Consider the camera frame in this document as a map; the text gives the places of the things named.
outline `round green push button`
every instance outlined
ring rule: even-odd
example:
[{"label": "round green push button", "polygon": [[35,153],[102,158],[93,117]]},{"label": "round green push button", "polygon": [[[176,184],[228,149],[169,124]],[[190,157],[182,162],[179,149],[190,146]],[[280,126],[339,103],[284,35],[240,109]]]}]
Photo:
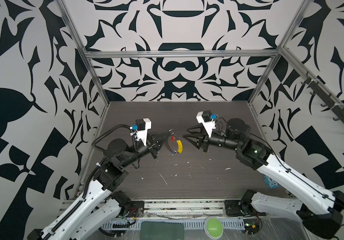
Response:
[{"label": "round green push button", "polygon": [[223,235],[223,225],[219,219],[215,217],[209,217],[206,221],[205,230],[208,237],[212,239],[218,239]]}]

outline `white debris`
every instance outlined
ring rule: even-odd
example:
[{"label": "white debris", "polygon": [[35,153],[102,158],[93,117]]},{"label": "white debris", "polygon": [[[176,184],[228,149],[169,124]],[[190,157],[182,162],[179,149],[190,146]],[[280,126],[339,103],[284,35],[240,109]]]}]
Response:
[{"label": "white debris", "polygon": [[[161,174],[159,174],[161,177],[163,177]],[[165,184],[168,186],[167,181],[163,178],[163,180],[165,181]]]}]

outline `yellow handle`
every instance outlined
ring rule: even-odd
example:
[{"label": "yellow handle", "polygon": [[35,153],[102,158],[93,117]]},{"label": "yellow handle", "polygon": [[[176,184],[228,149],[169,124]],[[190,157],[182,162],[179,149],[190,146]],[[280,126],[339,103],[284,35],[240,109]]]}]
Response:
[{"label": "yellow handle", "polygon": [[179,149],[177,150],[179,153],[181,153],[183,151],[183,145],[181,144],[180,140],[177,140],[177,145],[179,146]]}]

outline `plastic wrap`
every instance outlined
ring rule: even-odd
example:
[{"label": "plastic wrap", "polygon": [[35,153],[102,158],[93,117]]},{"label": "plastic wrap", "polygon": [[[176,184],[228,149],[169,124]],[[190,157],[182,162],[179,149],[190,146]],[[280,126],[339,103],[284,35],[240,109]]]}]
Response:
[{"label": "plastic wrap", "polygon": [[[189,224],[192,222],[193,219],[202,219],[204,220],[208,216],[195,216],[190,218],[183,218],[180,220],[184,225]],[[138,218],[138,222],[146,221],[147,219],[152,219],[161,222],[175,222],[176,218],[161,218],[160,216],[150,216],[147,218],[140,217]],[[276,216],[265,216],[260,217],[262,224],[262,228],[259,232],[254,235],[247,235],[243,233],[242,230],[235,230],[224,228],[223,235],[221,236],[221,240],[308,240],[307,234],[305,229],[301,223],[296,221],[287,219],[287,218],[279,218]],[[96,231],[91,236],[89,236],[88,240],[113,240],[114,237],[108,237],[104,234]],[[127,230],[121,237],[117,237],[116,239],[120,240],[140,240],[140,228],[130,228]],[[204,228],[192,229],[192,228],[184,228],[184,239],[185,240],[210,240],[210,238],[205,234]]]}]

